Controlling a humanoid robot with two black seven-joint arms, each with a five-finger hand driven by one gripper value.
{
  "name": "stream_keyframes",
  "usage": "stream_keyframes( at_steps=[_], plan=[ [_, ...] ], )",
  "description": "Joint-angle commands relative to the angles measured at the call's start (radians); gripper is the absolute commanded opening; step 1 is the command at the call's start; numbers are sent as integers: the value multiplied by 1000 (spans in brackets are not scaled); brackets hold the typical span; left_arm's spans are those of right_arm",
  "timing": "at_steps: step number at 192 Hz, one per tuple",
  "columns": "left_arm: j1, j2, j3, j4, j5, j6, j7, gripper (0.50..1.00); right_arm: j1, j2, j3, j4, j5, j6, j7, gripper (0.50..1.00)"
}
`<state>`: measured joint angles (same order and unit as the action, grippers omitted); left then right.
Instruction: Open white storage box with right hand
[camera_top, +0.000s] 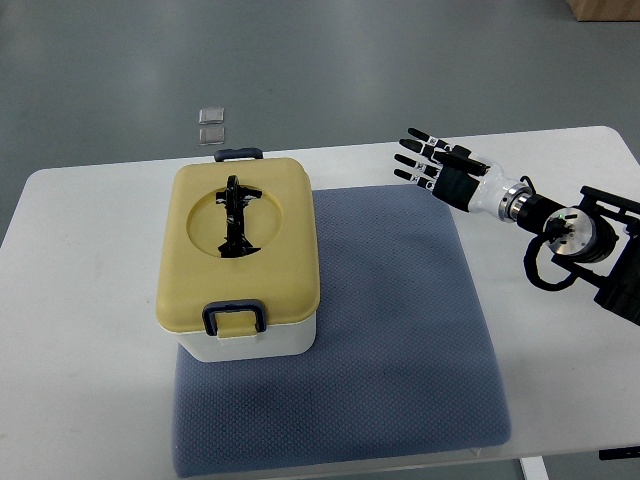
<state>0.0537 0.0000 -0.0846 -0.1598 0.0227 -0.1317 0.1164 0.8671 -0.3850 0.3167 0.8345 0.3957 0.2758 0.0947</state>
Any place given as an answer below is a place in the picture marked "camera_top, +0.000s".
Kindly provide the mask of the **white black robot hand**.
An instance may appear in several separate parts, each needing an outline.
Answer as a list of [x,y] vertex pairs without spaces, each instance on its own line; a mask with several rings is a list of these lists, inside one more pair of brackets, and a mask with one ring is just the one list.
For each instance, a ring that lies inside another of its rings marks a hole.
[[394,174],[451,207],[513,222],[517,204],[532,195],[527,184],[507,178],[489,158],[415,128],[408,134],[399,144],[420,158],[396,154],[394,159],[402,166]]

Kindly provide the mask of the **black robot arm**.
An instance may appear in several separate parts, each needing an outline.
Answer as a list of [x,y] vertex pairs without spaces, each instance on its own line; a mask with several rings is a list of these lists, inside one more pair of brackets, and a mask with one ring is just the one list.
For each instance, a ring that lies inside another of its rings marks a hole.
[[[595,303],[634,323],[639,323],[639,204],[590,186],[583,186],[581,202],[565,207],[538,194],[530,178],[523,176],[525,190],[509,207],[509,217],[535,235],[523,265],[529,282],[544,291],[557,292],[582,279],[597,288]],[[619,236],[610,222],[624,226],[628,240],[611,271],[600,275],[587,269],[614,251]],[[538,270],[537,258],[546,246],[551,261],[565,269],[565,279],[550,283]]]

